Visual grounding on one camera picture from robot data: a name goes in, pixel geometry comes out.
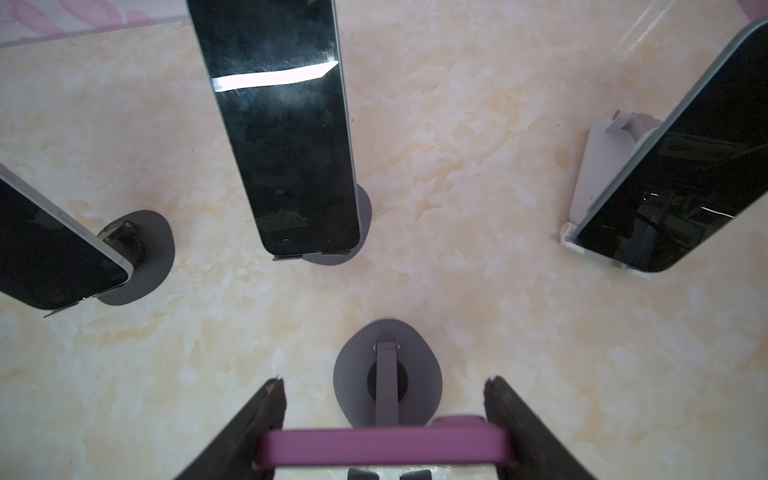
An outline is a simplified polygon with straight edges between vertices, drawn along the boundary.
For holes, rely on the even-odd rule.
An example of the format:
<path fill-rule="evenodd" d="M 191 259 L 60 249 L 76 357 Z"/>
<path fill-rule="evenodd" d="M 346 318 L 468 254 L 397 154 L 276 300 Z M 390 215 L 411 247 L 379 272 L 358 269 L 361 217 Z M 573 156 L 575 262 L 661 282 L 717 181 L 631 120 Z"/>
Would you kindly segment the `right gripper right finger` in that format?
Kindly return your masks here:
<path fill-rule="evenodd" d="M 513 459 L 496 467 L 499 479 L 596 479 L 501 376 L 486 381 L 484 406 L 510 438 Z"/>

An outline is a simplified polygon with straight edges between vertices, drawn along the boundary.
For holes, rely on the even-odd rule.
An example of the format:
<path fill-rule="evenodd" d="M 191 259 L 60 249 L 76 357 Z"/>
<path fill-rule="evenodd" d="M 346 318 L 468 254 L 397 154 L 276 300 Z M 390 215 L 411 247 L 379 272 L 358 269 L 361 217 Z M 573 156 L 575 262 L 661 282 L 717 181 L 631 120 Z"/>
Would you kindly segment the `purple stand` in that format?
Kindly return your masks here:
<path fill-rule="evenodd" d="M 435 354 L 409 324 L 377 320 L 343 346 L 333 371 L 338 404 L 354 428 L 424 426 L 442 397 Z"/>

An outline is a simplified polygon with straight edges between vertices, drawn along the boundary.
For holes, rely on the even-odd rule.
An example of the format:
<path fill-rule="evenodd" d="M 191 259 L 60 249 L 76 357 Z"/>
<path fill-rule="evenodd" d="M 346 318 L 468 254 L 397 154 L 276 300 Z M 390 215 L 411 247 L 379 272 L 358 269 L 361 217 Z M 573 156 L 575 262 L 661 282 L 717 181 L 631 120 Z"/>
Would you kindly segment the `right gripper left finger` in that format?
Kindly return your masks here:
<path fill-rule="evenodd" d="M 267 380 L 177 479 L 273 479 L 275 469 L 257 461 L 259 446 L 282 429 L 286 409 L 284 381 Z"/>

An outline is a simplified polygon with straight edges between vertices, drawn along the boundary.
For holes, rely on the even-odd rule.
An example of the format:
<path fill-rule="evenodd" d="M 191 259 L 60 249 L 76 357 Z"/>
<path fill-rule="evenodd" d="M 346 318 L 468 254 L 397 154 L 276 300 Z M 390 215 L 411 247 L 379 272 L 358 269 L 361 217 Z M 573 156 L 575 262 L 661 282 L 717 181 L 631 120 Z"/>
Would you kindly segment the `pink-edged phone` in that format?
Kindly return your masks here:
<path fill-rule="evenodd" d="M 510 434 L 481 416 L 441 417 L 427 426 L 274 430 L 259 441 L 254 464 L 277 468 L 507 465 Z"/>

